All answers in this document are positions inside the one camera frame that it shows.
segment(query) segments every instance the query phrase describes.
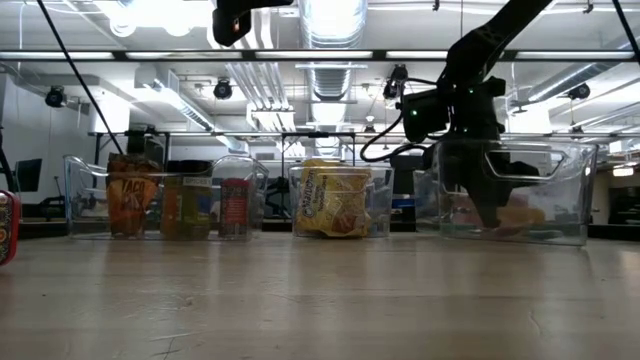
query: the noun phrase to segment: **yellow snack bag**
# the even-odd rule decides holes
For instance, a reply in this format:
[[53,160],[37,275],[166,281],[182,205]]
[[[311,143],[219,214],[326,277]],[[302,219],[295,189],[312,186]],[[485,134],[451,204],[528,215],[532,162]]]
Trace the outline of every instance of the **yellow snack bag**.
[[308,160],[300,179],[296,231],[322,232],[330,237],[367,236],[369,170]]

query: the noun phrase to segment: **security camera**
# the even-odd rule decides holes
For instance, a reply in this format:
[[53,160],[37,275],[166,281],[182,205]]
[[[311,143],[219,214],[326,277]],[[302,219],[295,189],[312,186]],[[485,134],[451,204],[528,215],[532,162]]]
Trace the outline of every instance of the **security camera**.
[[588,98],[589,95],[591,95],[591,89],[587,84],[578,85],[575,88],[569,90],[569,92],[567,93],[567,96],[571,100],[584,100]]
[[228,100],[233,95],[229,79],[218,79],[218,85],[213,89],[213,95],[219,100]]
[[387,100],[393,100],[400,94],[400,87],[409,78],[409,71],[407,71],[404,64],[396,64],[393,68],[391,76],[387,80],[387,84],[382,91],[382,96]]
[[52,86],[44,98],[44,102],[56,109],[67,106],[67,95],[64,94],[64,87],[61,85]]

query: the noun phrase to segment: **black cable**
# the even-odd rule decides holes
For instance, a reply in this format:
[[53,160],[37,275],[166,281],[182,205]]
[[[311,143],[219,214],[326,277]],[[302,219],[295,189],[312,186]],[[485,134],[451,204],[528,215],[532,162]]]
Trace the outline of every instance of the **black cable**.
[[[407,80],[403,81],[402,84],[400,84],[400,103],[402,104],[404,102],[404,85],[408,82],[417,82],[417,83],[421,83],[421,84],[427,84],[427,85],[436,85],[436,82],[434,81],[429,81],[429,80],[423,80],[423,79],[415,79],[415,78],[408,78]],[[362,149],[360,150],[360,158],[365,161],[365,162],[380,162],[380,161],[385,161],[388,159],[391,159],[392,157],[398,156],[400,154],[402,154],[403,152],[409,151],[411,149],[421,149],[423,151],[427,150],[426,146],[422,146],[419,144],[405,144],[400,146],[399,148],[395,149],[394,151],[383,155],[383,156],[379,156],[377,158],[368,158],[365,155],[365,152],[367,151],[367,149],[369,148],[369,146],[373,145],[376,141],[380,140],[380,138],[384,137],[385,135],[387,135],[391,130],[393,130],[396,126],[398,126],[398,124],[400,124],[400,122],[402,121],[402,112],[400,112],[400,116],[398,116],[398,118],[391,124],[389,125],[389,127],[387,127],[386,129],[384,129],[382,132],[380,132],[380,134],[374,136],[371,140],[367,141],[366,144],[364,144],[364,146],[362,147]]]
[[618,13],[618,17],[620,18],[620,22],[622,23],[622,27],[624,28],[624,32],[627,34],[627,38],[629,38],[629,43],[631,44],[631,48],[633,49],[633,53],[636,56],[636,61],[638,65],[640,65],[640,47],[638,47],[638,43],[636,42],[636,37],[633,35],[633,31],[631,31],[631,27],[627,22],[627,17],[624,15],[624,11],[622,11],[622,6],[620,6],[620,1],[612,0],[613,6],[616,8],[616,13]]
[[42,2],[42,0],[37,0],[37,1],[38,1],[38,5],[40,6],[40,10],[42,10],[42,14],[44,15],[45,19],[47,20],[47,23],[49,24],[49,27],[51,28],[51,32],[53,33],[53,36],[56,38],[56,41],[58,42],[58,46],[60,46],[60,49],[64,53],[64,57],[67,59],[67,62],[69,63],[69,66],[71,66],[71,70],[73,70],[73,73],[76,75],[76,78],[78,78],[78,81],[80,82],[80,85],[82,85],[82,88],[84,89],[84,92],[89,97],[89,101],[91,101],[91,104],[96,108],[96,112],[98,113],[98,116],[100,116],[100,120],[102,120],[102,123],[104,124],[104,127],[107,129],[107,133],[109,133],[109,137],[111,138],[111,141],[113,142],[113,144],[118,149],[118,152],[120,154],[123,154],[122,148],[120,147],[120,144],[118,144],[118,141],[116,141],[115,135],[113,135],[113,133],[111,132],[111,128],[109,128],[109,124],[107,124],[107,119],[104,117],[104,114],[102,113],[102,110],[100,109],[100,106],[98,105],[98,102],[96,101],[96,99],[91,94],[91,91],[89,90],[89,87],[87,86],[87,83],[84,82],[84,79],[82,78],[82,75],[80,75],[80,72],[78,71],[78,68],[76,67],[76,64],[71,59],[71,55],[69,55],[69,52],[67,51],[67,48],[64,46],[64,43],[62,42],[62,38],[60,37],[60,34],[58,33],[58,30],[56,29],[56,26],[53,24],[53,20],[51,20],[51,16],[49,15],[49,12],[47,11],[46,6],[44,6],[44,3]]
[[2,149],[2,130],[0,130],[0,165],[2,165],[4,176],[7,178],[7,190],[13,193],[15,190],[15,182],[13,174],[11,173],[11,166],[9,165],[7,156]]

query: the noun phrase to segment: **orange package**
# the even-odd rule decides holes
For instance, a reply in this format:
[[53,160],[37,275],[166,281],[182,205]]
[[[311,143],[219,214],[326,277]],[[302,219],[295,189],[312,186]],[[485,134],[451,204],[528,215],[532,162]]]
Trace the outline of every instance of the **orange package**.
[[144,235],[146,212],[158,190],[158,179],[144,174],[159,171],[156,163],[140,155],[109,155],[107,202],[112,235]]

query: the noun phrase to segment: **ceiling light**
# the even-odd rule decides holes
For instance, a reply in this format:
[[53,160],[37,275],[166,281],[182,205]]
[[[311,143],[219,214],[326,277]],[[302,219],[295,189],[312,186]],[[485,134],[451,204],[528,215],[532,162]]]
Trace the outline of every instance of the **ceiling light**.
[[373,51],[351,50],[303,50],[303,51],[257,51],[258,59],[370,59]]
[[634,174],[633,168],[613,169],[613,176],[615,177],[631,176],[633,174]]
[[131,60],[209,60],[242,59],[242,53],[238,51],[176,51],[176,52],[150,52],[150,51],[127,51],[125,55]]
[[387,51],[387,59],[446,60],[446,51]]
[[225,132],[224,135],[228,136],[251,136],[251,137],[279,137],[280,133],[274,132]]
[[204,136],[211,136],[212,134],[210,132],[172,132],[171,136],[175,136],[175,137],[204,137]]
[[296,69],[300,70],[316,70],[316,69],[335,69],[335,70],[350,70],[350,69],[368,69],[367,64],[296,64]]
[[632,51],[520,51],[516,59],[520,60],[628,60],[633,58]]
[[[99,51],[71,51],[69,56],[73,60],[113,60],[113,54],[110,52]],[[66,59],[63,52],[58,51],[2,51],[0,52],[2,60],[64,60]]]
[[93,3],[111,20],[111,31],[119,37],[130,36],[139,27],[160,27],[172,36],[185,36],[195,26],[207,27],[213,10],[208,1],[134,0],[124,7],[118,1]]

